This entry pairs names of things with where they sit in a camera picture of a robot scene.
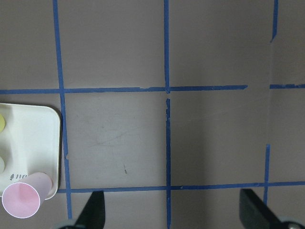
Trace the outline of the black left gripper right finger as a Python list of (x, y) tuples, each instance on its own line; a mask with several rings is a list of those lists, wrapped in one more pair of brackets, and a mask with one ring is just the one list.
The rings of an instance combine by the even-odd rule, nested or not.
[(252, 189), (241, 189), (239, 219), (245, 229), (285, 229), (286, 225)]

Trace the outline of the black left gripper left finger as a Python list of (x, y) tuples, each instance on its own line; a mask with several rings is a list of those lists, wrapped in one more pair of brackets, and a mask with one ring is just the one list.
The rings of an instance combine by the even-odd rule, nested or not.
[(103, 191), (92, 192), (81, 214), (73, 225), (74, 229), (103, 229), (105, 225), (105, 200)]

